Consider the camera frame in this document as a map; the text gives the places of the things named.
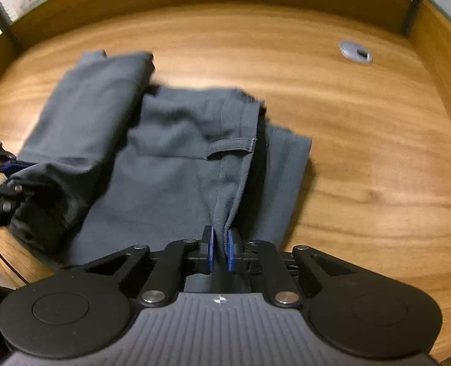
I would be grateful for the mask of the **grey trousers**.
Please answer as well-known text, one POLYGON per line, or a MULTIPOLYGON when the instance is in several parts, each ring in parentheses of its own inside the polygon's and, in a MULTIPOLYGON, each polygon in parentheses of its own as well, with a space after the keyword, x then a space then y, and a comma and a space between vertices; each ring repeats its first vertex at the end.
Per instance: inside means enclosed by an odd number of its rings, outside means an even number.
POLYGON ((133 245, 161 250, 215 230, 215 268, 189 292, 247 292, 227 271, 226 237, 280 246, 311 141, 273 125, 237 88, 169 88, 152 55, 89 52, 67 71, 20 150, 10 184, 37 183, 10 233, 53 268, 133 245))

